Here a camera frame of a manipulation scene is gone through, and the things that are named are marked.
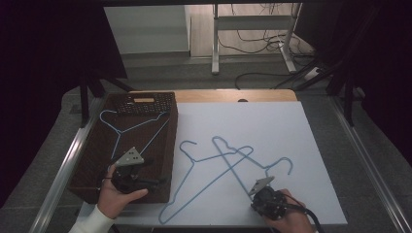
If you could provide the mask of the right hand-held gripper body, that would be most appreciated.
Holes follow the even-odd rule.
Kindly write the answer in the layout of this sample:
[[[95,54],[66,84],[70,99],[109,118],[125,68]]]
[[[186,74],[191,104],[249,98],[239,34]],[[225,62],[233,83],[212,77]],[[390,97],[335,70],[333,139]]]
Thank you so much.
[[[280,219],[286,213],[284,204],[287,203],[285,195],[274,190],[270,183],[274,177],[266,177],[256,180],[248,195],[252,197],[251,207],[261,216],[272,220]]]

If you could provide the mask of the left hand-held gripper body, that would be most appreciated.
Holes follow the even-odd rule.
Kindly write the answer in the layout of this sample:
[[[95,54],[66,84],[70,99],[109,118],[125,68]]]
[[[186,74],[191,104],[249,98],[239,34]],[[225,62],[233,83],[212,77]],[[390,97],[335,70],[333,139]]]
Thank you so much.
[[[145,159],[132,147],[124,155],[115,161],[115,172],[112,176],[112,184],[122,193],[131,193],[139,190],[139,171],[142,169]]]

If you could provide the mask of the brown woven basket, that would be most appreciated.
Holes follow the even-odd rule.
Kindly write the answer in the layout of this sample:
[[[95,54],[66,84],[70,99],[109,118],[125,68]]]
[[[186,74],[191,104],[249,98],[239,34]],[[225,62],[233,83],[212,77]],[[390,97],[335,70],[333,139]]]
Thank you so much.
[[[118,135],[100,121],[99,114],[103,110],[117,112],[116,114],[106,113],[103,118],[120,130],[154,118],[160,112],[166,112],[166,115],[162,116],[159,121],[150,122],[123,134],[115,152],[115,158],[112,159],[111,155]],[[140,200],[142,203],[168,202],[178,124],[175,94],[173,92],[110,94],[99,114],[86,137],[86,144],[72,175],[69,190],[89,204],[95,204],[98,200],[98,188],[101,180],[106,176],[106,170],[132,147],[139,152],[164,121],[169,119],[145,152],[142,154],[139,152],[144,159],[153,158],[154,163],[150,166],[143,166],[138,173],[139,180],[168,179],[167,183],[157,188],[147,188],[150,193]]]

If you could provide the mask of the person's left hand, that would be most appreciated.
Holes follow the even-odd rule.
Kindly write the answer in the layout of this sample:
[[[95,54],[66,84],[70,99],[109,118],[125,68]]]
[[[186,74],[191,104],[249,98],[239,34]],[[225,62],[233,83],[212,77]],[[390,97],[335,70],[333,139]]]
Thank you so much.
[[[130,202],[143,198],[149,193],[147,189],[136,190],[128,194],[119,192],[112,184],[115,169],[116,166],[111,165],[107,175],[102,180],[97,203],[99,211],[111,219],[115,219]]]

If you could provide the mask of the person's right hand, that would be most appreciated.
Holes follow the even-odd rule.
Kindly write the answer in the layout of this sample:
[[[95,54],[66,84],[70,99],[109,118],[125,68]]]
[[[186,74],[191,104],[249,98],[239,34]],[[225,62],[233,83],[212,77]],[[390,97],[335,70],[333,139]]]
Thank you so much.
[[[283,218],[263,218],[265,223],[280,233],[317,233],[308,216],[300,211],[288,209]]]

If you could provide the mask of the white table mat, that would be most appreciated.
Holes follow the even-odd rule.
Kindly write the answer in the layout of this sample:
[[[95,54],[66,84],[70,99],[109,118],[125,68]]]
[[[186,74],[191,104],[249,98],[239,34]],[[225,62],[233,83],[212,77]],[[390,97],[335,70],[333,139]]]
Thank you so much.
[[[220,136],[232,147],[252,147],[252,158],[262,165],[288,157],[293,163],[292,172],[288,174],[287,161],[278,163],[269,170],[269,175],[274,177],[271,187],[288,189],[323,224],[345,223],[346,218],[299,102],[179,103],[177,109],[173,171],[183,141],[196,142],[199,150],[206,150],[211,147],[212,138]],[[251,162],[243,166],[241,174],[249,190],[257,179],[264,177],[264,172]],[[158,214],[169,201],[145,204],[140,200],[124,209],[117,219],[119,224],[153,227],[261,227],[264,224],[251,207],[252,198],[249,205],[238,205],[234,215],[225,214],[221,224],[191,226],[161,225]],[[85,201],[80,216],[89,215],[93,206]]]

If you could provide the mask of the black metal stand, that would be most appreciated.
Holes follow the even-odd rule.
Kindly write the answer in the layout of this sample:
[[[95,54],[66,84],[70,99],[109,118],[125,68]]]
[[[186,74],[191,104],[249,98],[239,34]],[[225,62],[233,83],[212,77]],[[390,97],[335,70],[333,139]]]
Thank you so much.
[[[103,98],[107,93],[101,82],[102,80],[107,81],[126,92],[134,90],[130,85],[109,76],[103,71],[92,69],[83,72],[80,75],[82,128],[86,127],[89,122],[88,92],[91,91],[91,94],[96,98]]]
[[[361,47],[361,42],[373,20],[377,17],[382,8],[381,0],[365,1],[366,5],[362,17],[360,17],[352,26],[351,30],[346,32],[345,36],[338,44],[329,48],[328,52],[340,50],[331,65],[327,66],[321,74],[316,75],[311,80],[291,87],[291,90],[293,91],[301,91],[315,83],[331,77],[331,80],[326,87],[326,94],[337,96],[341,90],[344,90],[343,116],[350,126],[354,125],[352,120],[352,103],[354,100],[353,89],[355,85],[353,72],[350,70],[350,66],[354,64],[354,58],[358,49]]]

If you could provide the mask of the white cabinet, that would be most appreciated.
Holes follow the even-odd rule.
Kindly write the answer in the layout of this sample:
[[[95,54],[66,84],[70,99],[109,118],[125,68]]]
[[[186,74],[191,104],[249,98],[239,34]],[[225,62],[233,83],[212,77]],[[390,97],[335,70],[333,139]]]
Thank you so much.
[[[189,50],[185,7],[105,7],[121,54]]]

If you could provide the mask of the white power strip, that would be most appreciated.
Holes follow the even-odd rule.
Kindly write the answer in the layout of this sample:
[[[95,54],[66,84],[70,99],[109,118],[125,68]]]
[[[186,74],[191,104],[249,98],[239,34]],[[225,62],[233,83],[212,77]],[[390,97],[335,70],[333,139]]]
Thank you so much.
[[[308,72],[308,73],[305,75],[304,79],[305,79],[306,81],[309,81],[309,80],[313,79],[314,77],[316,77],[317,75],[319,75],[319,74],[321,74],[321,73],[322,73],[322,69],[321,69],[321,68],[319,68],[319,67],[314,67],[310,72]]]

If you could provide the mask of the dark curtain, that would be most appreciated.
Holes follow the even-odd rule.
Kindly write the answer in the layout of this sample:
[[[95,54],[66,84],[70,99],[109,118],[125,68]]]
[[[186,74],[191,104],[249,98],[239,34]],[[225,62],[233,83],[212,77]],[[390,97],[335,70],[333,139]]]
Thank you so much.
[[[412,165],[412,0],[307,0],[294,33],[332,69],[326,92],[360,88],[369,117]]]
[[[0,208],[81,78],[123,78],[104,8],[90,0],[0,0]]]

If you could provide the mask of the aluminium rail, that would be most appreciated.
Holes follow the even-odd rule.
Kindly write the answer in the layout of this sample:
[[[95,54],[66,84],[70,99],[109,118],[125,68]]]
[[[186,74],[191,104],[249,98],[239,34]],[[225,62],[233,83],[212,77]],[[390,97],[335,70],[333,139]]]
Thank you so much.
[[[397,202],[395,195],[390,190],[382,175],[378,171],[375,163],[373,162],[369,151],[366,149],[361,137],[359,136],[356,128],[351,126],[348,120],[344,116],[343,107],[338,97],[329,97],[329,102],[337,115],[340,124],[342,125],[349,141],[351,142],[360,163],[365,170],[365,173],[369,177],[372,185],[374,186],[386,212],[388,213],[395,229],[398,233],[412,233],[412,224],[406,219],[404,211],[401,209]]]
[[[45,233],[52,216],[57,208],[60,198],[66,189],[74,168],[78,162],[82,149],[86,144],[86,137],[89,134],[92,125],[97,120],[97,112],[102,108],[104,100],[102,98],[94,98],[89,105],[89,120],[84,127],[80,127],[72,140],[70,148],[65,154],[65,157],[60,165],[58,172],[51,184],[51,187],[46,195],[46,198],[40,207],[40,210],[29,229],[29,233]]]

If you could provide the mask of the white metal desk frame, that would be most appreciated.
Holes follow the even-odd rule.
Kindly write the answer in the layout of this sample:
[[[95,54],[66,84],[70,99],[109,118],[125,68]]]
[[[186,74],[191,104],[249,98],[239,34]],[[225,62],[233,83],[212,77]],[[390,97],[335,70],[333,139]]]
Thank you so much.
[[[295,73],[296,68],[292,62],[289,48],[301,4],[292,6],[289,16],[219,16],[219,5],[213,5],[213,50],[212,74],[220,72],[219,32],[228,30],[283,30],[287,31],[286,38],[278,44],[279,51],[290,73]]]

